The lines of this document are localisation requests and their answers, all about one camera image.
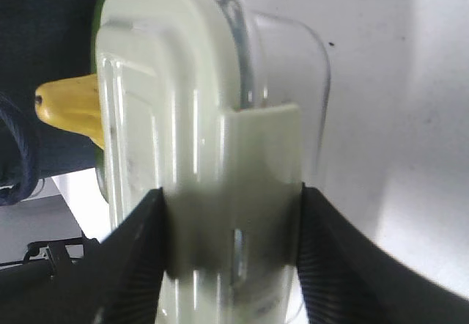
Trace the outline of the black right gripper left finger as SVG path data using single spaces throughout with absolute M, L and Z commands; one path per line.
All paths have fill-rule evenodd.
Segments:
M 1 301 L 2 323 L 154 323 L 166 269 L 163 191 L 148 191 L 97 248 Z

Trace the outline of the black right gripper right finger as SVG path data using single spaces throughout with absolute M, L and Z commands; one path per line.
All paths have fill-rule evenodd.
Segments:
M 393 259 L 306 185 L 296 268 L 308 323 L 468 322 L 468 300 Z

